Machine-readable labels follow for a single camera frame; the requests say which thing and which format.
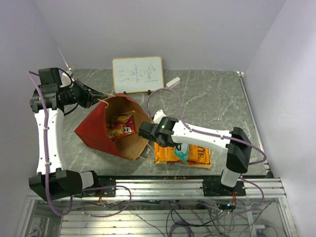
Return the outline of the teal white snack bag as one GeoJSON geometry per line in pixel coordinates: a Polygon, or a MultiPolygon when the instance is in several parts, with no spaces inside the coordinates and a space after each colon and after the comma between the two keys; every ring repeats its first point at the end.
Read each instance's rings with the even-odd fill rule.
{"type": "Polygon", "coordinates": [[[190,145],[186,143],[179,143],[175,146],[174,154],[184,164],[187,164],[188,161],[189,147],[190,145]]]}

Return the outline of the red brown paper bag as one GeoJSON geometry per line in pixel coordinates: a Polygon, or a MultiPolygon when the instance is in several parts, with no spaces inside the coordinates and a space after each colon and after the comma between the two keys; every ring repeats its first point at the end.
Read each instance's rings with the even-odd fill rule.
{"type": "Polygon", "coordinates": [[[141,106],[125,94],[117,94],[100,102],[92,112],[75,129],[76,135],[89,148],[102,151],[128,160],[136,160],[148,141],[138,135],[143,122],[151,122],[151,118],[143,111],[141,106]],[[111,122],[112,116],[124,112],[134,111],[133,115],[135,134],[120,138],[114,142],[108,135],[106,125],[111,122]]]}

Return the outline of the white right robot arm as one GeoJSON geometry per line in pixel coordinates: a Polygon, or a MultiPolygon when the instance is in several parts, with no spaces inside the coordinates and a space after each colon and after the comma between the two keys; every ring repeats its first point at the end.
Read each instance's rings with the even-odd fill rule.
{"type": "Polygon", "coordinates": [[[214,196],[233,194],[240,175],[248,171],[252,144],[239,127],[229,131],[185,125],[159,110],[153,122],[142,122],[138,135],[164,148],[176,147],[179,150],[188,144],[224,153],[226,165],[217,186],[211,191],[214,196]]]}

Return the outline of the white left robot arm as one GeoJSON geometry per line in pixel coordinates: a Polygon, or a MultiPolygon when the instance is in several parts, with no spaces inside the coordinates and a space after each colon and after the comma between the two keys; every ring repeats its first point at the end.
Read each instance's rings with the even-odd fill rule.
{"type": "Polygon", "coordinates": [[[63,156],[63,120],[65,106],[90,108],[108,96],[99,92],[60,69],[45,68],[36,73],[40,84],[30,99],[39,132],[39,162],[29,187],[43,200],[48,201],[100,192],[101,184],[95,171],[79,173],[67,170],[63,156]]]}

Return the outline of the colourful candy packets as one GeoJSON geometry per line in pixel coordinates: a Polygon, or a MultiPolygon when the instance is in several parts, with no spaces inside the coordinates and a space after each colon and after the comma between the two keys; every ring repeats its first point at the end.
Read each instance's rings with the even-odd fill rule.
{"type": "Polygon", "coordinates": [[[133,117],[135,111],[124,112],[120,115],[112,116],[111,122],[107,123],[107,133],[108,137],[112,141],[117,141],[120,138],[126,137],[128,135],[124,135],[122,124],[127,122],[129,117],[133,117]]]}

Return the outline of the white eraser marker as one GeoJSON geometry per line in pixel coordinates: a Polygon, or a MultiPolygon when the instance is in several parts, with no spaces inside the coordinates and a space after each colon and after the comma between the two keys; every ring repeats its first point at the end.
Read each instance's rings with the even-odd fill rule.
{"type": "Polygon", "coordinates": [[[176,77],[166,84],[166,88],[171,89],[180,83],[181,79],[176,77]]]}

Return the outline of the small whiteboard yellow frame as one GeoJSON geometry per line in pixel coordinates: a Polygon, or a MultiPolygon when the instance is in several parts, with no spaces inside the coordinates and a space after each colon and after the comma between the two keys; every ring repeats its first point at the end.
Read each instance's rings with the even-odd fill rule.
{"type": "Polygon", "coordinates": [[[112,73],[116,94],[155,91],[164,87],[160,56],[114,58],[112,73]]]}

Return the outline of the aluminium front rail frame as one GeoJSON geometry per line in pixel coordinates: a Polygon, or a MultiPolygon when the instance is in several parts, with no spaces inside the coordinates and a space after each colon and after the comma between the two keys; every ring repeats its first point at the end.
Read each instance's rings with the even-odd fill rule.
{"type": "Polygon", "coordinates": [[[104,176],[88,191],[55,206],[30,193],[18,237],[296,237],[279,178],[244,176],[233,192],[216,176],[104,176]]]}

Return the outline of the aluminium side rail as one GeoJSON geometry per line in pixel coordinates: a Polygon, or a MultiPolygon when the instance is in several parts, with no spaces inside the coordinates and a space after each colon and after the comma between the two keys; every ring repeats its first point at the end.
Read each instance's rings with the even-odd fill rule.
{"type": "Polygon", "coordinates": [[[246,92],[246,89],[245,89],[245,86],[244,86],[244,83],[243,83],[244,73],[240,72],[240,71],[237,71],[237,76],[238,76],[240,85],[242,87],[242,90],[243,90],[243,93],[244,93],[244,97],[246,99],[247,107],[248,107],[248,110],[249,110],[249,113],[250,113],[250,116],[251,116],[251,120],[252,120],[252,123],[253,123],[253,127],[254,127],[254,131],[255,131],[255,134],[256,134],[256,139],[258,141],[259,148],[262,151],[264,151],[264,148],[263,148],[263,145],[262,145],[262,141],[261,141],[261,137],[259,135],[257,124],[256,124],[256,121],[255,121],[255,118],[254,118],[254,115],[253,115],[253,112],[252,112],[252,108],[251,108],[251,105],[250,105],[250,101],[248,99],[247,92],[246,92]]]}

